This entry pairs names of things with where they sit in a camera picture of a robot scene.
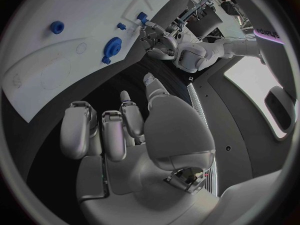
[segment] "robotic hand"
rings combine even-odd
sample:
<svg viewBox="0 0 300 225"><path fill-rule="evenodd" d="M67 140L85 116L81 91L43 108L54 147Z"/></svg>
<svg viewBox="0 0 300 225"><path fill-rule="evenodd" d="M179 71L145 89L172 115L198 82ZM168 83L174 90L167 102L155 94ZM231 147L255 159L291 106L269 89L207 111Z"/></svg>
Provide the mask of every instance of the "robotic hand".
<svg viewBox="0 0 300 225"><path fill-rule="evenodd" d="M185 72L195 73L213 65L218 58L232 58L234 55L257 57L265 64L256 41L221 38L214 43L192 43L189 34L179 32L175 39L146 17L147 15L141 12L137 18L142 22L140 40L147 54L159 60L173 60L174 65ZM154 32L146 36L146 27L152 28Z"/></svg>

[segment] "white pegboard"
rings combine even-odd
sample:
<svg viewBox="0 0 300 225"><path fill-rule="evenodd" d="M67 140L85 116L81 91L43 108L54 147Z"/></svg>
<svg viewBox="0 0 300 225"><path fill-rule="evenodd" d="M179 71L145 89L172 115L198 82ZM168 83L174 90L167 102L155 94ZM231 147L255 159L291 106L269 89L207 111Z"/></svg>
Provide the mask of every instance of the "white pegboard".
<svg viewBox="0 0 300 225"><path fill-rule="evenodd" d="M60 92L107 66L103 51L113 37L122 39L122 49L111 64L123 60L139 36L138 14L152 19L168 1L26 0L0 44L5 95L30 122ZM55 21L65 25L60 34L50 30Z"/></svg>

